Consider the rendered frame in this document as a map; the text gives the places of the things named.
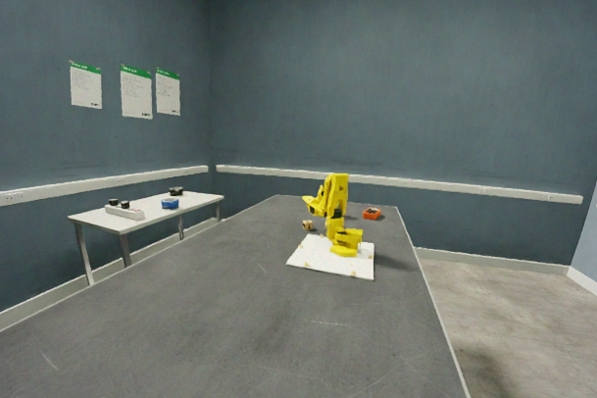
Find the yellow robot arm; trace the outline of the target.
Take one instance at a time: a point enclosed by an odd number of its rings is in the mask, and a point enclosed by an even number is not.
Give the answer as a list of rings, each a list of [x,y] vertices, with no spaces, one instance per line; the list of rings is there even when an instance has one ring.
[[[329,252],[337,256],[357,257],[361,230],[347,228],[343,223],[348,197],[348,174],[329,174],[324,182],[321,204],[310,204],[309,212],[314,216],[326,217],[327,239],[332,242]],[[339,188],[339,189],[338,189]],[[339,209],[336,209],[339,201]],[[334,243],[333,243],[334,242]],[[334,246],[344,247],[334,247]]]

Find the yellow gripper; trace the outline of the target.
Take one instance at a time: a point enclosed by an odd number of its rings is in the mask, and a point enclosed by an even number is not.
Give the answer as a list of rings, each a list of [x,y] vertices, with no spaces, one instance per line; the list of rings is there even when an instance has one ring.
[[[306,202],[307,207],[309,209],[310,208],[310,204],[321,204],[320,201],[323,200],[323,194],[324,194],[324,189],[323,189],[323,186],[321,185],[321,187],[319,189],[319,192],[318,192],[318,197],[317,198],[314,198],[312,196],[304,196],[304,197],[302,197],[302,199],[303,200],[306,199],[306,201],[305,200],[304,201]]]

